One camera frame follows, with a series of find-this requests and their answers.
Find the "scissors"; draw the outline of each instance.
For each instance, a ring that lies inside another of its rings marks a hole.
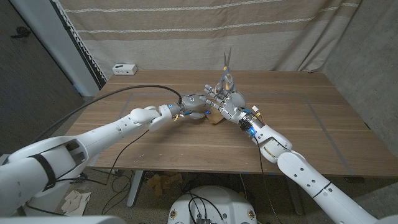
[[[218,81],[217,85],[215,86],[214,92],[215,95],[218,96],[223,90],[226,90],[227,93],[234,91],[234,77],[229,72],[229,60],[231,58],[231,51],[232,47],[229,48],[229,55],[228,59],[224,53],[224,74],[221,76],[220,80]]]

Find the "small white box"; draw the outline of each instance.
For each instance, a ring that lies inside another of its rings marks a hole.
[[[115,75],[133,75],[137,72],[136,64],[116,64],[112,71]]]

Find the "gray robot hand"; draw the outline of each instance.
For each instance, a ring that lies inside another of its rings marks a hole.
[[[202,93],[195,93],[184,96],[181,104],[181,115],[189,116],[191,119],[200,119],[208,113],[209,105],[207,105],[200,97]]]
[[[235,89],[234,91],[222,90],[216,95],[215,89],[209,85],[206,85],[205,93],[214,98],[219,104],[212,102],[205,96],[200,96],[200,99],[203,100],[207,105],[218,109],[228,121],[238,124],[239,120],[246,115],[244,112],[246,102],[242,94]]]

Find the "beige curtain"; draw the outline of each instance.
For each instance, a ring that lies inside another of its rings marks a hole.
[[[361,0],[61,0],[110,77],[115,63],[145,70],[319,68]]]

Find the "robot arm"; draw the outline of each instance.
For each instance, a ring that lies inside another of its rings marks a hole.
[[[205,87],[205,93],[213,97],[219,105],[207,99],[203,101],[248,132],[249,137],[259,146],[261,154],[269,162],[276,163],[286,176],[299,184],[335,223],[377,222],[376,218],[315,170],[302,155],[293,151],[293,145],[287,138],[262,124],[246,109],[246,103],[235,87],[227,91],[222,86],[217,84],[215,89],[209,85]]]
[[[199,95],[184,96],[182,103],[134,109],[113,123],[77,136],[59,136],[33,143],[8,157],[0,166],[0,217],[12,213],[31,197],[41,197],[77,177],[97,154],[122,138],[140,133],[145,125],[159,129],[172,117],[183,113],[193,119],[208,109]]]

